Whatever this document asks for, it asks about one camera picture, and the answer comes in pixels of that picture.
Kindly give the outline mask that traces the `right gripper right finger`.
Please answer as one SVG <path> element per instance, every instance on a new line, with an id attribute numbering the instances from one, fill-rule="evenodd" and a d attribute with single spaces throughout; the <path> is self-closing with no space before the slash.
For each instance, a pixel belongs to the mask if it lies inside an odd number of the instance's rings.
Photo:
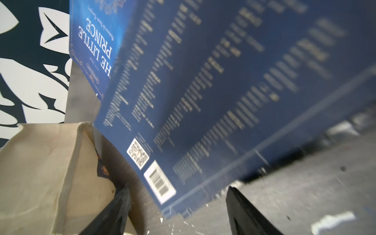
<path id="1" fill-rule="evenodd" d="M 228 188 L 226 205 L 233 235 L 283 235 L 238 189 Z"/>

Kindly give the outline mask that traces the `dark blue bottom book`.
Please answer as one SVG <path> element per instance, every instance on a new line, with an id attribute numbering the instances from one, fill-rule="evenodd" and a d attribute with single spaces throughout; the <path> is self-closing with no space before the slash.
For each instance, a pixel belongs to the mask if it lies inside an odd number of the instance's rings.
<path id="1" fill-rule="evenodd" d="M 70 56 L 103 100 L 137 1 L 70 1 Z"/>

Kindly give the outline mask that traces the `cream canvas tote bag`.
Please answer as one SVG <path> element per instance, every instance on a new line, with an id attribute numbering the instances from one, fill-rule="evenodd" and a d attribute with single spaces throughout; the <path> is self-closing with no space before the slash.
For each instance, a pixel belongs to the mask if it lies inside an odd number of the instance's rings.
<path id="1" fill-rule="evenodd" d="M 119 193 L 90 122 L 19 124 L 1 149 L 1 234 L 78 235 Z M 123 235 L 136 230 L 128 216 Z"/>

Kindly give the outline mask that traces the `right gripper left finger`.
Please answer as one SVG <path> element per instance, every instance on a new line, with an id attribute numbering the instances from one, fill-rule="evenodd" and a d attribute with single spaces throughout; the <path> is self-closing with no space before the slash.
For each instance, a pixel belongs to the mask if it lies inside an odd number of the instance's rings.
<path id="1" fill-rule="evenodd" d="M 123 235 L 130 209 L 130 192 L 123 188 L 80 235 Z"/>

